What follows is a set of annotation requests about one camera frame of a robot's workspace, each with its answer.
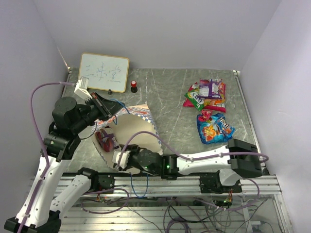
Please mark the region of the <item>blue checkered paper bag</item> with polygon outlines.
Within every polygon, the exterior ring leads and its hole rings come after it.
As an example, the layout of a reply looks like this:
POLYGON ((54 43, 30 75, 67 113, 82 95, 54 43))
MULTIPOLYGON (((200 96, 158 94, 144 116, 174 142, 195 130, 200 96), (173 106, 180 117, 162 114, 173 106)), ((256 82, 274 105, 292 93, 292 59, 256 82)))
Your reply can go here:
POLYGON ((94 132, 91 137, 93 145, 108 168, 114 172, 131 174, 126 170, 113 168, 114 152, 121 151, 121 154, 125 152, 124 149, 121 149, 120 144, 125 146, 136 144, 141 150, 163 154, 161 142, 157 139, 159 133, 151 110, 146 103, 122 108, 107 121, 97 120, 92 126, 92 131, 94 132))

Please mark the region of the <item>large blue Blendy packet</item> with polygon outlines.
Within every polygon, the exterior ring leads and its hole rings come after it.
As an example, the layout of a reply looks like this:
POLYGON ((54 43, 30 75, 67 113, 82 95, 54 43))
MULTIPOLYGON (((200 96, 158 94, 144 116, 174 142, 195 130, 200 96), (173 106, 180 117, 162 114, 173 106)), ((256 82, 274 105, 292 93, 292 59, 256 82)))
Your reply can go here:
POLYGON ((228 140, 232 139, 232 137, 227 137, 223 134, 221 130, 219 130, 218 126, 216 125, 215 121, 218 118, 218 114, 211 115, 209 120, 206 122, 199 121, 199 115, 196 118, 197 130, 203 144, 214 144, 214 143, 224 143, 228 140))

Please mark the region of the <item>orange snack packet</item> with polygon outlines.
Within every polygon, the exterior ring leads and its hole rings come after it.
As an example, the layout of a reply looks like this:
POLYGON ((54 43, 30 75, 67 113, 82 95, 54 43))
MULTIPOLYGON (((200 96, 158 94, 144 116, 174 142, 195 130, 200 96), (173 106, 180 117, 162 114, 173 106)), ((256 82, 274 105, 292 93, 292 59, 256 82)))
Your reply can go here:
POLYGON ((208 98, 204 98, 205 101, 205 105, 215 105, 215 104, 219 104, 219 103, 223 103, 225 102, 225 83, 222 82, 221 87, 219 88, 220 92, 221 92, 221 99, 208 99, 208 98))

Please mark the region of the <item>blue candy packet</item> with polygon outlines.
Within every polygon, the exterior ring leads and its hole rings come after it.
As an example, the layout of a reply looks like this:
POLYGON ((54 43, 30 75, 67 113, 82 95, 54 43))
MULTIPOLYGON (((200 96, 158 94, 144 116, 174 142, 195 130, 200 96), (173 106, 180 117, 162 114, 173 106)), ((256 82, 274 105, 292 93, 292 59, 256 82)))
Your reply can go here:
POLYGON ((218 126, 219 130, 221 130, 225 136, 233 136, 235 128, 227 123, 223 114, 218 114, 218 118, 216 119, 215 123, 218 126))

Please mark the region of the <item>red pink snack packet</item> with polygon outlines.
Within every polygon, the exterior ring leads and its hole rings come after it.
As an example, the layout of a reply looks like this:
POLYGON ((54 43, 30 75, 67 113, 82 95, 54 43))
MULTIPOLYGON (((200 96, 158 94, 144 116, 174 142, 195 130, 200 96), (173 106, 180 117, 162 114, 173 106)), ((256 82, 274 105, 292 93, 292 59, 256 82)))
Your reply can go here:
MULTIPOLYGON (((188 91, 192 91, 194 88, 198 88, 199 84, 198 82, 194 83, 193 85, 190 86, 190 88, 188 89, 188 91)), ((183 104, 183 107, 195 107, 192 102, 188 99, 185 98, 183 104)), ((208 110, 213 110, 213 111, 219 111, 219 112, 226 112, 226 107, 225 107, 225 103, 219 103, 219 104, 215 104, 215 105, 207 105, 204 107, 204 109, 208 109, 208 110)))

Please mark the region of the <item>purple snack packet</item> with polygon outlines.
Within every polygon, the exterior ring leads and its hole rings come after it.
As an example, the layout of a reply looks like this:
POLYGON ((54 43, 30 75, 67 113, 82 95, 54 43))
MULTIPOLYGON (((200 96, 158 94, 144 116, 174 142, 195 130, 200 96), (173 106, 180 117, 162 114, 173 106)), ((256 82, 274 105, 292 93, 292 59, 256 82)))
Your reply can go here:
POLYGON ((222 79, 211 79, 209 83, 209 97, 211 99, 221 99, 221 92, 219 88, 221 87, 222 79))
POLYGON ((204 98, 211 98, 210 87, 212 79, 200 79, 199 82, 199 95, 204 98))

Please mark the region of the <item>green snack packet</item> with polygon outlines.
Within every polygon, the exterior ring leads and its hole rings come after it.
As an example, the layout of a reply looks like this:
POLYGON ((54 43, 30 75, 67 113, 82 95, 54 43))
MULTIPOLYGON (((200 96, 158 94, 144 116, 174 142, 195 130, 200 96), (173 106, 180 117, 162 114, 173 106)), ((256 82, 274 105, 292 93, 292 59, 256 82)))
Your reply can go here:
POLYGON ((201 98, 198 92, 194 89, 185 94, 185 97, 194 105, 198 110, 202 110, 205 106, 204 99, 201 98))

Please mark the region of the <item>small red candy packet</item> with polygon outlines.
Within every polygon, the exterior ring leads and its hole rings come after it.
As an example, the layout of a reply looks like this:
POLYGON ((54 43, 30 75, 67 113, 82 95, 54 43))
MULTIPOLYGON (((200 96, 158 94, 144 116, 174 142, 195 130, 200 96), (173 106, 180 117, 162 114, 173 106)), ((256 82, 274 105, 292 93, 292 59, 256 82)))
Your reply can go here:
POLYGON ((209 120, 210 116, 212 114, 211 110, 208 109, 202 109, 201 114, 199 115, 199 121, 200 122, 206 122, 209 120))

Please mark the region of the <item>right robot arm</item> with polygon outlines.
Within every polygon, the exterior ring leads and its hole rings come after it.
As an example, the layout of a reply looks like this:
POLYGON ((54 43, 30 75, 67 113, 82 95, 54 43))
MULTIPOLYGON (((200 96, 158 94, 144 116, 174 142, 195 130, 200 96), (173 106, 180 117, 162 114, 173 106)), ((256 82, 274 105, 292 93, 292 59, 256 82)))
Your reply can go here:
POLYGON ((151 176, 175 180, 194 173, 217 173, 215 188, 225 192, 241 178, 263 175, 257 147, 230 139, 227 145, 193 154, 160 155, 137 145, 127 146, 124 152, 114 153, 113 163, 120 171, 136 168, 151 176))

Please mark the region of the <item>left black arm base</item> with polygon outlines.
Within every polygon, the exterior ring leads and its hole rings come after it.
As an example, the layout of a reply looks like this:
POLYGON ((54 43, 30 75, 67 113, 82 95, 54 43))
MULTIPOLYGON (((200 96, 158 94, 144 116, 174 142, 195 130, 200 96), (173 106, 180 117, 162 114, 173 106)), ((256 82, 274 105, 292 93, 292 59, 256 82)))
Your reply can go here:
POLYGON ((69 194, 112 194, 114 192, 115 179, 112 175, 94 174, 76 174, 71 184, 68 185, 65 192, 69 194))

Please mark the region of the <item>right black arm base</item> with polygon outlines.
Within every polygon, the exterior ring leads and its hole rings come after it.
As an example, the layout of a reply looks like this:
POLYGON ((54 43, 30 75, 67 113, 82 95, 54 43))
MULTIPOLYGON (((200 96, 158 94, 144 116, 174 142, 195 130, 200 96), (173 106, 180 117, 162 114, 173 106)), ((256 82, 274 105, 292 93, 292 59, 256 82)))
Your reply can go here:
POLYGON ((220 179, 216 174, 208 174, 200 176, 199 187, 202 194, 223 194, 233 191, 233 193, 241 193, 242 186, 237 181, 233 186, 224 186, 220 183, 220 179))

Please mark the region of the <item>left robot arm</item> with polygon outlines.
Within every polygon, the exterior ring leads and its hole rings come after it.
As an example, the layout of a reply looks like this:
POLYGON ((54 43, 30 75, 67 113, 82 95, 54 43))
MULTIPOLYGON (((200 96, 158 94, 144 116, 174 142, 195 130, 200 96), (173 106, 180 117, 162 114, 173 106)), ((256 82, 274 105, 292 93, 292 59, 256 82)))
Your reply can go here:
POLYGON ((72 183, 57 197, 58 183, 81 143, 79 133, 97 120, 106 121, 122 109, 118 102, 92 93, 84 104, 73 97, 59 99, 52 112, 53 122, 42 139, 38 171, 28 197, 16 217, 6 220, 4 229, 12 233, 57 233, 64 213, 86 192, 99 189, 99 174, 81 168, 72 183))

